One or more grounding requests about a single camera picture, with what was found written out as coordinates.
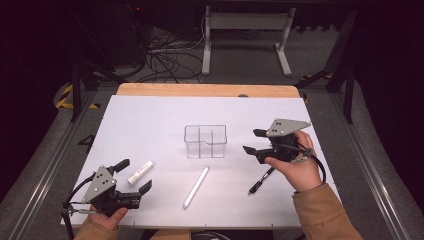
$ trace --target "wooden table edge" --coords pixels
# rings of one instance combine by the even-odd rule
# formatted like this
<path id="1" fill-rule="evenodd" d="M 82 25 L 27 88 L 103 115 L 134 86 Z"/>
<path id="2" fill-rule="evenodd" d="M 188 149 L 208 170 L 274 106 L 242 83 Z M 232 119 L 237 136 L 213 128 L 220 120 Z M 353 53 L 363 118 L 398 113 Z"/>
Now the wooden table edge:
<path id="1" fill-rule="evenodd" d="M 167 84 L 123 83 L 116 95 L 191 96 L 191 97 L 269 97 L 299 98 L 296 87 L 289 85 Z"/>

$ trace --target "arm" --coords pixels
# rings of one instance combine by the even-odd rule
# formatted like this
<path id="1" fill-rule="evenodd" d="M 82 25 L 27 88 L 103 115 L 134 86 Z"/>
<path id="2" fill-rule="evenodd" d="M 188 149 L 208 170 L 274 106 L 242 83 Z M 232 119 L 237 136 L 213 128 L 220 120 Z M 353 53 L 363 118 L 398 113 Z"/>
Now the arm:
<path id="1" fill-rule="evenodd" d="M 313 149 L 308 134 L 297 131 L 295 136 Z M 294 206 L 307 239 L 362 239 L 333 190 L 322 183 L 314 160 L 290 163 L 266 158 L 265 162 L 283 173 L 296 190 Z"/>
<path id="2" fill-rule="evenodd" d="M 362 239 L 328 184 L 293 196 L 307 239 Z"/>
<path id="3" fill-rule="evenodd" d="M 128 209 L 120 208 L 111 217 L 89 214 L 75 240 L 115 240 L 118 237 L 118 224 L 127 212 Z"/>

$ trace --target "pen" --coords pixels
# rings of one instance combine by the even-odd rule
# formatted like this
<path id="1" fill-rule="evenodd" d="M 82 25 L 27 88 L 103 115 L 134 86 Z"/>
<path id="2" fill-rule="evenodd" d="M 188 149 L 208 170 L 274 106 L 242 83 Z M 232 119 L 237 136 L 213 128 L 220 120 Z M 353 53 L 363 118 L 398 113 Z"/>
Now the pen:
<path id="1" fill-rule="evenodd" d="M 183 204 L 183 208 L 186 209 L 188 208 L 188 205 L 191 202 L 191 199 L 193 199 L 194 194 L 196 194 L 197 189 L 199 188 L 200 184 L 203 182 L 203 179 L 206 176 L 206 173 L 208 173 L 209 171 L 209 167 L 206 166 L 205 169 L 203 169 L 202 174 L 200 175 L 199 179 L 197 179 L 196 184 L 194 185 L 193 189 L 191 190 L 190 194 L 188 195 L 186 201 Z"/>
<path id="2" fill-rule="evenodd" d="M 262 178 L 255 185 L 253 185 L 253 187 L 249 190 L 248 195 L 255 193 L 259 189 L 259 187 L 262 185 L 262 183 L 265 181 L 265 179 L 272 173 L 272 171 L 274 171 L 273 167 L 268 169 L 268 171 L 266 171 L 266 173 L 262 176 Z"/>

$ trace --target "black pen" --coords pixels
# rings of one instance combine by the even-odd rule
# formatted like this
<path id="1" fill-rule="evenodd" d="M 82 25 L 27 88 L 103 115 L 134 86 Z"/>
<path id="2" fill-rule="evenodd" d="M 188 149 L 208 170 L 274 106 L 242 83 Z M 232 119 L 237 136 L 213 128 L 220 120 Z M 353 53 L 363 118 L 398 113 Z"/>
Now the black pen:
<path id="1" fill-rule="evenodd" d="M 266 171 L 266 173 L 262 176 L 262 178 L 255 185 L 253 185 L 253 187 L 249 190 L 248 195 L 255 193 L 259 189 L 259 187 L 262 185 L 262 183 L 265 181 L 265 179 L 272 173 L 272 171 L 274 171 L 273 167 L 268 169 L 268 171 Z"/>

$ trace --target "white pen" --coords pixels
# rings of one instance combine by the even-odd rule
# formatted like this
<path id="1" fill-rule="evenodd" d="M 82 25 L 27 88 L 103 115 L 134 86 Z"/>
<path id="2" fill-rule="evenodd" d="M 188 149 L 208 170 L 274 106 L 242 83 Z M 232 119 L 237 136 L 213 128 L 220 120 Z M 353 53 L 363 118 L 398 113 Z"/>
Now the white pen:
<path id="1" fill-rule="evenodd" d="M 183 204 L 183 208 L 186 209 L 188 207 L 188 205 L 191 202 L 191 199 L 193 199 L 194 194 L 196 194 L 197 189 L 199 188 L 200 184 L 203 182 L 203 179 L 206 176 L 206 173 L 208 173 L 209 171 L 209 167 L 206 166 L 205 169 L 203 169 L 202 175 L 200 175 L 199 179 L 197 179 L 196 184 L 194 185 L 193 189 L 190 192 L 190 195 L 188 195 L 186 201 Z"/>

